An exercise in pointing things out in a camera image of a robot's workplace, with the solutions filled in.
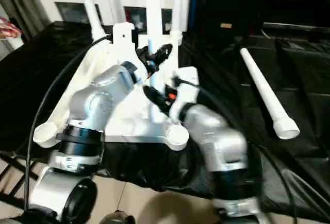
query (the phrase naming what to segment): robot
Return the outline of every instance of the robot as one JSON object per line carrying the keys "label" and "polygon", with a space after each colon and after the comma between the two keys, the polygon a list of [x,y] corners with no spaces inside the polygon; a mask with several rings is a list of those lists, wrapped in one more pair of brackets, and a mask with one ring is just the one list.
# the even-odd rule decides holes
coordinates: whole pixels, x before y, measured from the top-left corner
{"label": "robot", "polygon": [[[173,150],[182,150],[190,136],[198,143],[213,176],[216,189],[213,205],[222,223],[266,223],[254,185],[249,183],[251,166],[243,134],[231,128],[218,113],[196,104],[199,93],[197,70],[194,67],[178,68],[177,55],[168,59],[171,52],[177,53],[182,41],[178,28],[180,0],[174,4],[176,18],[171,31],[174,39],[169,44],[161,38],[158,1],[159,4],[156,0],[147,0],[148,46],[136,51],[130,41],[133,24],[115,24],[111,44],[105,40],[108,36],[98,20],[94,2],[85,0],[94,39],[92,51],[85,55],[54,109],[49,118],[52,122],[32,129],[31,137],[35,142],[39,140],[40,146],[52,147],[59,143],[59,149],[53,152],[31,195],[28,197],[27,194],[28,204],[23,215],[0,220],[0,224],[86,223],[96,200],[93,175],[102,161],[109,124],[116,120],[118,114],[114,113],[120,104],[130,100],[134,89],[141,88],[138,85],[149,78],[150,87],[145,86],[140,93],[153,103],[151,113],[157,114],[153,118],[157,120],[158,116],[161,122],[137,126],[154,125],[152,129],[145,129],[142,135],[140,131],[130,134],[135,138],[133,141],[143,143],[145,141],[141,139],[148,137],[152,142],[165,133],[160,142]],[[167,70],[171,83],[163,88],[164,82],[157,73],[167,61],[171,66]],[[161,132],[147,136],[158,131],[154,127],[161,127]],[[133,217],[115,212],[102,223],[134,222]]]}
{"label": "robot", "polygon": [[[88,221],[97,194],[92,178],[102,160],[108,119],[135,84],[143,83],[159,70],[171,50],[172,45],[166,44],[157,53],[140,58],[139,64],[125,61],[114,65],[72,96],[67,125],[56,135],[60,148],[39,177],[29,198],[29,209],[22,216],[0,221],[1,224]],[[225,223],[266,223],[253,186],[247,184],[249,165],[244,136],[216,112],[189,102],[199,91],[194,83],[186,81],[198,79],[195,68],[180,68],[177,72],[176,89],[168,86],[163,94],[145,86],[145,95],[173,122],[181,123],[198,143],[215,186],[217,182],[222,184],[221,188],[216,187],[213,205]],[[125,215],[117,213],[111,218],[128,223]]]}

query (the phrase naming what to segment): pipe end cap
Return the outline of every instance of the pipe end cap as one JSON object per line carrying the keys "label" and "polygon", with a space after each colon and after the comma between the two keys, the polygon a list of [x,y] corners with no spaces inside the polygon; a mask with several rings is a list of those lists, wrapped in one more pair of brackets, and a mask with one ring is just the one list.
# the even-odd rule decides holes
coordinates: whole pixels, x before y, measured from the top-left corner
{"label": "pipe end cap", "polygon": [[293,139],[300,134],[297,124],[288,116],[276,120],[273,128],[278,138],[282,140]]}

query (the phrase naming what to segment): curtain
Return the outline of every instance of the curtain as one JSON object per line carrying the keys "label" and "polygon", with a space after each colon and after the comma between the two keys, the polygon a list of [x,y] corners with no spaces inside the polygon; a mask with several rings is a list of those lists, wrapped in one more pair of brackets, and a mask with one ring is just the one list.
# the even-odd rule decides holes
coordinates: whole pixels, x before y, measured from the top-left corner
{"label": "curtain", "polygon": [[39,0],[0,0],[0,2],[11,22],[18,26],[27,40],[30,40],[49,23]]}

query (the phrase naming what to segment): cabinet door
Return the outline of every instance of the cabinet door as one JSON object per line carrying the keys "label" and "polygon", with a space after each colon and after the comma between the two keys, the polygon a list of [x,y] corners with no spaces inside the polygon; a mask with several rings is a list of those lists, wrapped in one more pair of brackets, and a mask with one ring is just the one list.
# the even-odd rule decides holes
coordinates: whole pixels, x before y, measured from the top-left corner
{"label": "cabinet door", "polygon": [[[87,14],[84,0],[40,0],[51,22],[76,21],[86,22]],[[104,25],[114,24],[109,0],[94,0],[97,11]]]}
{"label": "cabinet door", "polygon": [[[109,0],[111,3],[111,9],[113,13],[113,18],[115,22],[140,22],[139,27],[143,27],[145,30],[146,24],[144,24],[145,17],[145,0]],[[162,8],[162,19],[163,19],[163,29],[168,30],[170,28],[169,24],[169,10],[173,8],[173,0],[160,0]],[[187,30],[187,20],[188,20],[188,7],[189,0],[182,0],[182,11],[180,19],[180,27],[182,31]]]}

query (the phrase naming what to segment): white pole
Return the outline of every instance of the white pole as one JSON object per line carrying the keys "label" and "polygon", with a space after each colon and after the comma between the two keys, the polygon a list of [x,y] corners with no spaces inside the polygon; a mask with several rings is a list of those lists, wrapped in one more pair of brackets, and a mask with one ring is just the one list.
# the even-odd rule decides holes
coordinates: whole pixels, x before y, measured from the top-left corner
{"label": "white pole", "polygon": [[246,48],[240,50],[241,56],[249,69],[254,83],[273,119],[273,128],[280,139],[287,140],[299,135],[300,130],[277,99],[262,72]]}
{"label": "white pole", "polygon": [[[146,0],[146,23],[148,34],[148,49],[149,53],[155,53],[162,44],[162,18],[160,0]],[[164,79],[160,72],[156,72],[150,78],[150,86],[158,91],[164,91]],[[163,114],[154,104],[150,105],[150,118],[153,122],[161,122]]]}
{"label": "white pole", "polygon": [[101,26],[100,20],[98,19],[95,3],[93,0],[85,0],[85,9],[89,19],[89,23],[92,28],[93,40],[100,39],[106,34]]}
{"label": "white pole", "polygon": [[172,10],[173,31],[180,31],[181,3],[182,0],[174,0],[173,10]]}
{"label": "white pole", "polygon": [[174,0],[173,10],[172,10],[172,28],[170,34],[172,39],[177,41],[178,46],[182,44],[182,32],[180,26],[181,6],[182,6],[182,0]]}

